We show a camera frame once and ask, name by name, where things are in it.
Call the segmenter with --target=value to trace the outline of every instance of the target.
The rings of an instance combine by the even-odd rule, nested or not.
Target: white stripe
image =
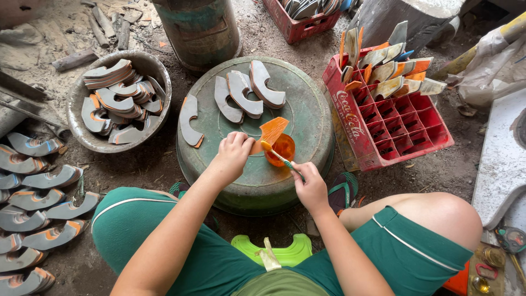
[[[109,207],[103,209],[95,218],[93,218],[92,220],[92,233],[93,233],[93,225],[95,225],[95,221],[97,221],[97,219],[100,217],[100,215],[106,213],[106,211],[108,211],[109,209],[112,209],[118,205],[121,205],[123,203],[127,203],[127,202],[130,202],[130,201],[157,201],[157,202],[171,202],[171,203],[177,203],[177,201],[164,201],[164,200],[154,200],[154,199],[143,199],[143,198],[136,198],[136,199],[129,199],[129,200],[123,200],[123,201],[119,201],[117,203],[114,203],[112,205],[110,205]]]
[[[398,236],[396,236],[394,233],[390,232],[387,228],[385,228],[384,226],[380,225],[380,223],[378,223],[378,221],[376,221],[376,218],[375,216],[372,217],[372,219],[376,222],[376,224],[378,224],[378,226],[380,226],[381,228],[385,229],[389,234],[391,234],[395,239],[397,239],[398,241],[400,241],[401,243],[403,243],[404,245],[406,245],[407,247],[409,247],[410,249],[412,249],[413,251],[419,253],[420,255],[426,257],[427,259],[433,261],[434,263],[440,265],[440,266],[443,266],[447,269],[451,269],[453,271],[459,271],[458,269],[454,269],[452,267],[449,267],[447,265],[445,265],[444,263],[438,261],[438,260],[435,260],[431,257],[429,257],[428,255],[422,253],[421,251],[417,250],[415,247],[411,246],[410,244],[406,243],[405,241],[403,241],[401,238],[399,238]]]

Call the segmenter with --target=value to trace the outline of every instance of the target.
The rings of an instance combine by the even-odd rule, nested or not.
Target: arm
[[[343,293],[352,296],[394,296],[386,280],[330,208],[327,186],[316,166],[311,162],[293,163],[293,166],[305,177],[303,184],[301,177],[291,171],[299,200],[320,231]]]
[[[166,215],[126,264],[111,296],[166,294],[183,268],[217,194],[243,173],[255,142],[254,138],[247,138],[245,133],[231,132],[221,141],[218,154],[188,189],[185,198]]]

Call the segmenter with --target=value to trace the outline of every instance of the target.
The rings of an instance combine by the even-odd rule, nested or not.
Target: flip-flop
[[[354,199],[357,193],[358,179],[356,179],[356,176],[350,172],[343,172],[336,177],[328,195],[329,205],[337,216],[350,206],[351,200]]]
[[[176,196],[178,199],[181,199],[188,189],[190,189],[190,186],[188,186],[188,184],[183,182],[177,182],[170,187],[168,193],[170,193],[173,196]],[[217,230],[219,229],[219,222],[214,216],[212,216],[212,213],[210,212],[208,212],[208,214],[206,215],[203,224],[208,226],[208,228],[212,229],[214,232],[217,232]]]

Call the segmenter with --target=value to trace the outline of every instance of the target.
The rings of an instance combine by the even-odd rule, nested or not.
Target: green basin
[[[270,74],[268,87],[286,92],[286,105],[278,110],[265,107],[260,119],[245,115],[244,122],[228,121],[219,111],[214,99],[215,76],[238,70],[249,74],[252,60],[262,61]],[[190,126],[205,135],[196,149],[183,139],[177,129],[177,159],[183,175],[193,184],[217,154],[219,142],[231,131],[242,131],[258,139],[259,126],[281,116],[290,122],[284,133],[294,139],[294,161],[312,161],[323,177],[328,172],[334,151],[330,109],[315,82],[297,67],[272,57],[250,56],[226,61],[203,75],[188,94],[197,98],[197,119]],[[254,93],[249,100],[258,100]],[[248,158],[243,175],[227,186],[216,199],[214,206],[224,211],[244,216],[266,216],[285,211],[299,203],[294,180],[289,170],[267,162],[263,152]]]

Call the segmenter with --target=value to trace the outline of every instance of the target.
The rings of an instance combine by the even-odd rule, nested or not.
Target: red crate
[[[375,85],[346,92],[340,80],[338,62],[339,55],[333,56],[322,79],[362,171],[392,165],[454,144],[429,96],[417,92],[374,102],[370,90]],[[365,85],[360,71],[357,78]]]
[[[285,12],[278,0],[263,0],[263,4],[289,44],[333,28],[341,15],[340,9],[337,9],[329,16],[319,13],[308,19],[295,21]]]

